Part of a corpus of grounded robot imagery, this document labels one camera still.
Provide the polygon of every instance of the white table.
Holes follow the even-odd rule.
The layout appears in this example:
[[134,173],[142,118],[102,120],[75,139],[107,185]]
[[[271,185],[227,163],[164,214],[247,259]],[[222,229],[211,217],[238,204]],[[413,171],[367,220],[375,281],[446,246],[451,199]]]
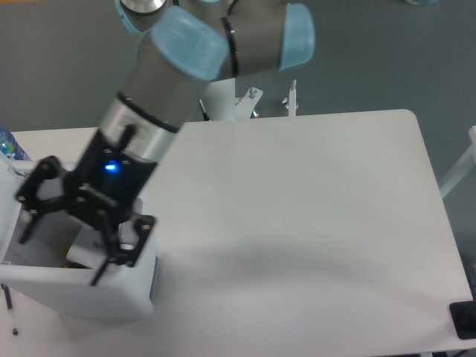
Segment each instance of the white table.
[[[92,129],[15,133],[75,160]],[[407,111],[191,123],[149,183],[163,257],[143,321],[60,316],[13,292],[5,356],[364,357],[476,347],[471,293]]]

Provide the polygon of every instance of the black object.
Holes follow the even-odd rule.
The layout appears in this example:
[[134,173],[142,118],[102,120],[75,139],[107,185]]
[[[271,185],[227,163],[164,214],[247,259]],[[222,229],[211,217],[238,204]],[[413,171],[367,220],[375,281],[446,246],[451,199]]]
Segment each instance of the black object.
[[476,301],[452,303],[449,311],[458,337],[462,340],[476,338]]
[[[119,143],[111,144],[97,130],[77,167],[69,172],[58,158],[43,158],[16,194],[30,221],[20,237],[26,243],[40,219],[48,213],[66,210],[70,216],[101,232],[107,258],[97,271],[91,285],[96,285],[110,263],[134,266],[155,224],[153,216],[133,213],[132,204],[146,184],[155,162],[139,161],[124,149],[135,134],[135,127],[125,127]],[[60,179],[63,195],[41,200],[38,189],[45,180]],[[138,242],[132,250],[122,249],[119,225],[131,221]]]
[[207,111],[205,110],[202,100],[199,100],[199,108],[200,112],[202,113],[203,121],[211,121],[210,115],[208,115]]
[[237,57],[237,44],[235,42],[235,31],[231,27],[231,23],[227,17],[222,17],[223,28],[225,29],[228,45],[230,46],[230,56],[231,56],[231,76],[238,77],[239,74],[239,64]]
[[460,357],[460,356],[464,355],[464,354],[465,354],[466,352],[468,352],[468,351],[469,351],[469,350],[462,350],[462,351],[458,352],[456,355],[453,355],[452,357]]
[[[12,296],[10,295],[10,289],[8,288],[8,286],[4,284],[1,284],[1,288],[3,289],[3,292],[5,293],[5,300],[7,301],[7,309],[11,313],[13,312],[13,304],[12,304]],[[12,333],[14,336],[18,335],[18,329],[15,326],[13,326],[12,328]]]

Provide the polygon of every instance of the gray floor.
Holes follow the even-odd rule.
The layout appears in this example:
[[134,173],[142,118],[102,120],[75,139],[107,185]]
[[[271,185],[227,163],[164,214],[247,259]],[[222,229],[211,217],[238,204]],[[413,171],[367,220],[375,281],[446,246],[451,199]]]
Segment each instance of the gray floor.
[[[318,32],[307,65],[243,77],[259,111],[284,115],[297,79],[300,113],[410,109],[437,179],[476,124],[476,1],[418,7],[392,0],[303,0]],[[137,37],[112,0],[0,4],[0,124],[11,130],[95,126],[132,67]],[[458,246],[476,259],[476,173],[446,200]]]

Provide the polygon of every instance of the white box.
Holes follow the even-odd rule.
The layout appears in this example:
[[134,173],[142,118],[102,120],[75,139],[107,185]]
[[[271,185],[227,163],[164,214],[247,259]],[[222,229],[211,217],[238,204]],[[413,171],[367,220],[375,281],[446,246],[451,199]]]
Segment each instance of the white box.
[[[20,218],[21,205],[13,198],[23,178],[14,171],[27,173],[35,164],[0,160],[0,262],[6,262],[0,265],[0,282],[68,315],[112,318],[150,315],[160,257],[158,241],[153,234],[134,267],[112,266],[115,270],[108,269],[97,286],[89,285],[96,273],[94,269],[62,267],[81,227],[65,212],[46,215],[29,243],[20,245],[17,242],[25,224]],[[42,193],[57,195],[58,183],[47,181]]]

